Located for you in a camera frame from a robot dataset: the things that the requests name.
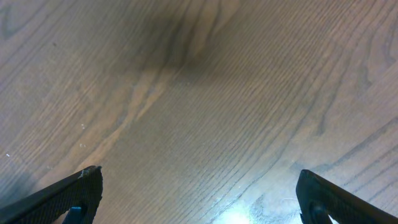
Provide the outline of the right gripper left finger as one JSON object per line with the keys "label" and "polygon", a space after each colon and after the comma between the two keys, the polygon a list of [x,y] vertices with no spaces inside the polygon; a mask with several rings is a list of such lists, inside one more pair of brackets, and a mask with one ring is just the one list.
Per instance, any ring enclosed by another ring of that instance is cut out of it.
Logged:
{"label": "right gripper left finger", "polygon": [[89,166],[1,209],[1,223],[92,224],[102,199],[100,166]]}

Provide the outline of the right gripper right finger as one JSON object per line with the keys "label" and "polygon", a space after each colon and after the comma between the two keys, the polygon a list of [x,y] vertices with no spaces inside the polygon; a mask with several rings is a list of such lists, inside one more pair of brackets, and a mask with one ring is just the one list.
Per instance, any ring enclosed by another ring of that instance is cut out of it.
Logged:
{"label": "right gripper right finger", "polygon": [[397,217],[361,200],[316,173],[303,169],[296,185],[296,195],[304,224],[397,223]]}

